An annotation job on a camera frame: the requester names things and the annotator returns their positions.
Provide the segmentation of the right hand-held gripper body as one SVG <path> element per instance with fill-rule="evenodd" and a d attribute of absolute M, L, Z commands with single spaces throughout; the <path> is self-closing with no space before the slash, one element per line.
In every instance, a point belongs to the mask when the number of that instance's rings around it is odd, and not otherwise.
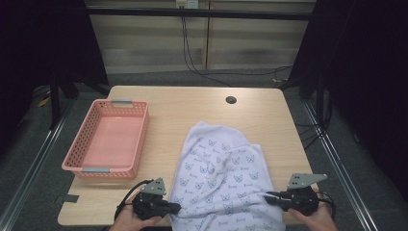
<path fill-rule="evenodd" d="M 279 193 L 278 205 L 285 212 L 295 209 L 303 216 L 310 216 L 319 206 L 319 198 L 312 185 L 326 178 L 326 174 L 294 173 L 287 189 Z"/>

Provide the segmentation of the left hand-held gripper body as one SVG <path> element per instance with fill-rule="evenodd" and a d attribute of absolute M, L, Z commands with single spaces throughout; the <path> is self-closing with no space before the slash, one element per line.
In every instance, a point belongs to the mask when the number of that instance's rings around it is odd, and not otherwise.
<path fill-rule="evenodd" d="M 132 200 L 134 213 L 142 220 L 153 217 L 163 218 L 167 214 L 171 214 L 173 208 L 168 201 L 164 200 L 165 195 L 166 187 L 161 177 L 144 181 Z"/>

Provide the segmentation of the white printed towel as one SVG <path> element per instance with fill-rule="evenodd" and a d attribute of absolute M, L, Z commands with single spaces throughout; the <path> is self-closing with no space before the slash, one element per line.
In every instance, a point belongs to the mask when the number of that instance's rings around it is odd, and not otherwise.
<path fill-rule="evenodd" d="M 185 139 L 169 200 L 181 205 L 173 231 L 285 231 L 258 144 L 234 128 L 199 122 Z"/>

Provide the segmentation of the pink perforated plastic basket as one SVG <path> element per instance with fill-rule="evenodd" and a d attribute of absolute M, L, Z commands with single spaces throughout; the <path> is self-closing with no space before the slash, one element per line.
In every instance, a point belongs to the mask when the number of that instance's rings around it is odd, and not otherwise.
<path fill-rule="evenodd" d="M 94 100 L 62 169 L 81 178 L 135 178 L 148 121 L 144 101 Z"/>

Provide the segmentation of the person's left hand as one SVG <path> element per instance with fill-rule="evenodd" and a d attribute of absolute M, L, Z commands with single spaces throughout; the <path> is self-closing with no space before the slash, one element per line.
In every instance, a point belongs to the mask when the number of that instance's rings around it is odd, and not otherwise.
<path fill-rule="evenodd" d="M 132 201 L 134 197 L 126 200 L 123 207 L 109 231 L 141 231 L 142 228 L 154 226 L 162 220 L 161 217 L 153 217 L 146 220 L 140 219 L 133 211 Z"/>

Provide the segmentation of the person's right hand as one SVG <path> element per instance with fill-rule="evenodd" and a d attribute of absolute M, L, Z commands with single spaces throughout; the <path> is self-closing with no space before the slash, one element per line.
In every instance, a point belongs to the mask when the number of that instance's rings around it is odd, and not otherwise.
<path fill-rule="evenodd" d="M 310 231 L 339 231 L 335 220 L 332 218 L 334 210 L 326 202 L 320 202 L 318 209 L 308 217 L 295 209 L 289 209 L 288 213 L 304 223 Z"/>

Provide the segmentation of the black tape strip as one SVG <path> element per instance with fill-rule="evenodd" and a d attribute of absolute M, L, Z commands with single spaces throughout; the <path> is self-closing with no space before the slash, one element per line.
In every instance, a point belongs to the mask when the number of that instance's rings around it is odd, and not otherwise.
<path fill-rule="evenodd" d="M 68 203 L 76 203 L 78 201 L 79 196 L 74 195 L 74 194 L 64 194 L 64 195 L 58 195 L 54 202 L 58 204 L 64 204 L 66 202 Z"/>

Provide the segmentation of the black curtain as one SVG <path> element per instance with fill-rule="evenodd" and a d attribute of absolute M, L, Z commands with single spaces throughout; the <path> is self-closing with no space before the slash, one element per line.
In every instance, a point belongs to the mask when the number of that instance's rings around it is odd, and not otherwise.
<path fill-rule="evenodd" d="M 408 0 L 316 0 L 289 80 L 323 82 L 408 202 Z"/>
<path fill-rule="evenodd" d="M 39 86 L 109 83 L 85 0 L 0 0 L 0 152 Z"/>

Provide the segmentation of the black horizontal metal bar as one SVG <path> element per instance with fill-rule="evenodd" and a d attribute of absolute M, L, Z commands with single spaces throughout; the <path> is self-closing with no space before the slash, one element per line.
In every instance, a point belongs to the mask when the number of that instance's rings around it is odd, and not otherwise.
<path fill-rule="evenodd" d="M 311 13 L 276 13 L 224 10 L 186 10 L 186 9 L 141 9 L 141 8 L 105 8 L 87 7 L 89 14 L 101 15 L 137 15 L 137 16 L 179 16 L 206 18 L 245 18 L 308 21 L 314 16 Z"/>

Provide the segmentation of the silver floor rail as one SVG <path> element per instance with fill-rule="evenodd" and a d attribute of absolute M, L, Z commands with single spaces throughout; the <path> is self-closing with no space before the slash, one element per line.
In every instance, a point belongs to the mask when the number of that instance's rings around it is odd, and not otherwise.
<path fill-rule="evenodd" d="M 47 133 L 44 139 L 39 142 L 39 148 L 35 149 L 33 146 L 30 146 L 36 153 L 31 163 L 21 170 L 23 177 L 17 184 L 18 188 L 4 207 L 4 211 L 0 216 L 0 231 L 12 231 L 18 215 L 38 181 L 39 174 L 46 163 L 49 153 L 64 128 L 66 117 L 70 113 L 74 102 L 74 99 L 67 100 L 62 113 L 57 117 L 57 121 L 51 122 L 50 126 L 46 126 Z"/>
<path fill-rule="evenodd" d="M 329 135 L 318 125 L 317 112 L 314 109 L 312 103 L 310 101 L 305 101 L 303 105 L 309 119 L 311 120 L 313 126 L 315 127 L 315 130 L 317 131 L 318 138 L 320 139 L 325 153 L 328 156 L 328 159 L 330 160 L 331 165 L 342 184 L 345 194 L 347 195 L 347 198 L 350 201 L 357 218 L 362 224 L 362 227 L 365 231 L 379 231 L 365 201 L 358 193 L 344 166 L 343 160 L 339 156 L 339 153 L 334 147 L 333 142 L 330 140 Z"/>

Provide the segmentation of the black metal stand post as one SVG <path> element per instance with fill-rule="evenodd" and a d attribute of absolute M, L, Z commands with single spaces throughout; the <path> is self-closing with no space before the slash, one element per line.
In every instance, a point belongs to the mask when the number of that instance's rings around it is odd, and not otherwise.
<path fill-rule="evenodd" d="M 50 77 L 50 100 L 52 109 L 50 129 L 54 129 L 61 118 L 60 92 L 58 78 L 55 72 L 53 72 Z"/>

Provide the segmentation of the white wall power outlet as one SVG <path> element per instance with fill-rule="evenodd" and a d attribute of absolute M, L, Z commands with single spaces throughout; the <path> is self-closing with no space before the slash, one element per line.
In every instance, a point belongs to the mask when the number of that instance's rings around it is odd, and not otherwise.
<path fill-rule="evenodd" d="M 192 9 L 192 10 L 199 9 L 198 0 L 175 0 L 175 5 L 177 9 Z"/>

